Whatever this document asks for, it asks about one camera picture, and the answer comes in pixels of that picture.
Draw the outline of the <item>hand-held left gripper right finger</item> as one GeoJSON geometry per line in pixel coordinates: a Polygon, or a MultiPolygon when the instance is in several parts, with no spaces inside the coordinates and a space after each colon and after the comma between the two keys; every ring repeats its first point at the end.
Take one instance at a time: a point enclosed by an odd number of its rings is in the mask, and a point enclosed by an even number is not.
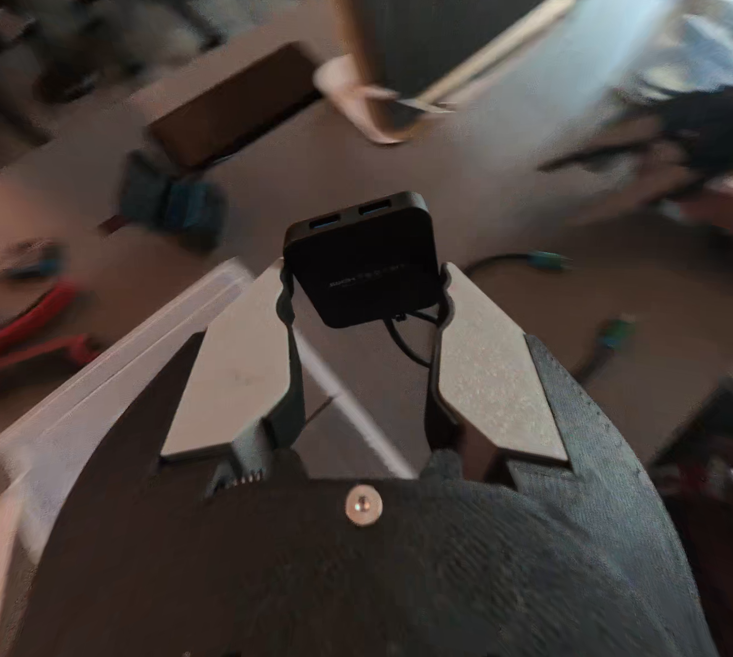
{"type": "Polygon", "coordinates": [[[425,402],[432,451],[471,447],[568,463],[523,329],[458,266],[441,268],[438,325],[425,402]]]}

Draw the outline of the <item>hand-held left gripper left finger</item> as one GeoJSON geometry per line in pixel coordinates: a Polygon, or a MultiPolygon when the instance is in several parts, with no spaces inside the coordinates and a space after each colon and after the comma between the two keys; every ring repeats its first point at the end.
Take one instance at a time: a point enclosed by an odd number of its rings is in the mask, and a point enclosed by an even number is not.
{"type": "Polygon", "coordinates": [[[270,461],[305,424],[292,276],[274,261],[207,327],[170,430],[164,461],[270,461]]]}

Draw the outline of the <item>black hdmi cable green plugs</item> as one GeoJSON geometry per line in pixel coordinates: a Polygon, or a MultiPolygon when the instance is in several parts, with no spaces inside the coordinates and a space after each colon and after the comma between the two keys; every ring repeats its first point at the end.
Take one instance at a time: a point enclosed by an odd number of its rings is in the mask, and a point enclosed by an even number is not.
{"type": "MultiPolygon", "coordinates": [[[[504,253],[474,261],[463,269],[473,278],[483,269],[507,262],[519,262],[540,272],[563,272],[570,267],[569,260],[558,253],[531,251],[528,253],[504,253]]],[[[611,317],[600,324],[594,335],[591,351],[585,361],[573,373],[575,381],[586,387],[609,364],[616,353],[636,331],[636,319],[628,314],[611,317]]]]}

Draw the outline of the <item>black hub adapter with cable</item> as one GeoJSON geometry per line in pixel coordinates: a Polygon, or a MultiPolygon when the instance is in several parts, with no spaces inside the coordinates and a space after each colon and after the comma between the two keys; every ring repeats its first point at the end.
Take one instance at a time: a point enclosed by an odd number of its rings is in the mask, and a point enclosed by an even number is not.
{"type": "Polygon", "coordinates": [[[282,256],[327,327],[382,322],[403,354],[430,367],[396,326],[407,316],[435,324],[424,309],[442,297],[433,220],[419,193],[296,222],[285,233],[282,256]]]}

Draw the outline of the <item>clear plastic bin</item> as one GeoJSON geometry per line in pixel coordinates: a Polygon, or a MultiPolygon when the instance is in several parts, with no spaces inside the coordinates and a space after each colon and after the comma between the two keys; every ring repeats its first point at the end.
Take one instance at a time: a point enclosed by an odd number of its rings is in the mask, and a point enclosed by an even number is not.
{"type": "Polygon", "coordinates": [[[203,331],[261,280],[231,259],[142,322],[2,433],[2,539],[37,566],[87,461],[123,412],[192,334],[203,331]]]}

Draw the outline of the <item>black power bank with display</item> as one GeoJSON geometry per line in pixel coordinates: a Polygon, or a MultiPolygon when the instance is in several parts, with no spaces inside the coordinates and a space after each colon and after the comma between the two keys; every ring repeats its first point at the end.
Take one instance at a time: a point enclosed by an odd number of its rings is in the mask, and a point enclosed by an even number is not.
{"type": "Polygon", "coordinates": [[[141,151],[127,154],[116,214],[126,223],[176,239],[198,253],[221,243],[227,214],[224,191],[202,179],[174,176],[141,151]]]}

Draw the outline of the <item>red clamp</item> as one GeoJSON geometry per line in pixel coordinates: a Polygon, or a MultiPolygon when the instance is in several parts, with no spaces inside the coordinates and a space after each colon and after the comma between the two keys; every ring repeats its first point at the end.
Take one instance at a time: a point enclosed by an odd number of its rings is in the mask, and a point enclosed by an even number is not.
{"type": "Polygon", "coordinates": [[[88,334],[61,336],[34,343],[36,337],[71,308],[78,295],[77,285],[68,280],[58,280],[20,314],[2,322],[3,376],[40,366],[60,365],[78,370],[100,356],[100,345],[88,334]]]}

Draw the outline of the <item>brown rectangular box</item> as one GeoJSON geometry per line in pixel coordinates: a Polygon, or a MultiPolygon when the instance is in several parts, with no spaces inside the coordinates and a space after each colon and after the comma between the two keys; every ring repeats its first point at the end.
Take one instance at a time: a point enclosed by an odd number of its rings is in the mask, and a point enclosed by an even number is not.
{"type": "Polygon", "coordinates": [[[318,66],[287,43],[153,120],[148,135],[181,172],[209,170],[321,100],[318,66]]]}

